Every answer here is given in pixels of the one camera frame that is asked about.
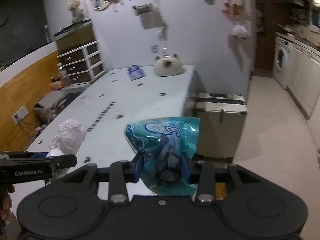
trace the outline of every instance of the beige suitcase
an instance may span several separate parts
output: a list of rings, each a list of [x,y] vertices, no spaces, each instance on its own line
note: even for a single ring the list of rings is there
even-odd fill
[[[197,154],[232,162],[246,115],[242,96],[199,94],[196,103],[196,117],[200,118]]]

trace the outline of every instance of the white table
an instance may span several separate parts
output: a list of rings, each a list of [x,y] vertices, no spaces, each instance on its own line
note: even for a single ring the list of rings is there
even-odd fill
[[[88,132],[78,153],[78,164],[69,172],[86,165],[87,156],[98,167],[108,167],[119,160],[132,160],[134,152],[127,142],[126,124],[143,119],[181,116],[193,80],[194,66],[184,65],[183,74],[158,77],[153,67],[142,67],[146,77],[131,81],[127,69],[115,69],[98,79],[65,110],[30,145],[27,151],[46,152],[57,134],[58,126],[69,118],[78,119],[85,129],[90,127],[111,102],[116,102],[91,132]],[[16,184],[12,194],[12,211],[16,214],[19,202],[30,193],[44,186],[43,181]],[[151,195],[152,192],[140,180],[127,184],[129,198],[133,195]],[[108,183],[101,183],[98,196],[107,199]]]

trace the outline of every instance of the white plastic bag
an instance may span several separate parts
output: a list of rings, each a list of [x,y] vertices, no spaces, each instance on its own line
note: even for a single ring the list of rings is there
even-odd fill
[[[87,133],[84,131],[82,124],[74,118],[65,120],[59,125],[59,130],[57,135],[53,138],[52,143],[50,143],[50,152],[47,154],[49,156],[59,156],[59,155],[76,155],[82,142],[84,141]],[[67,169],[55,170],[51,182],[63,177],[67,174]]]

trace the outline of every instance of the electrical outlet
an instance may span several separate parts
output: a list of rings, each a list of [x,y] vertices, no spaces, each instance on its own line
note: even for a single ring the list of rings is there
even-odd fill
[[[28,113],[29,111],[26,106],[22,106],[17,112],[13,114],[13,116],[11,116],[11,119],[15,124],[18,124],[18,122],[25,118]]]
[[[153,45],[153,46],[150,46],[151,48],[151,53],[158,53],[158,45]]]

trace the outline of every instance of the range hood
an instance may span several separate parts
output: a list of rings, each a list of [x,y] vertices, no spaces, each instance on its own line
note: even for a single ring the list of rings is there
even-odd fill
[[[307,0],[274,0],[275,3],[283,4],[290,8],[309,10],[309,2]]]

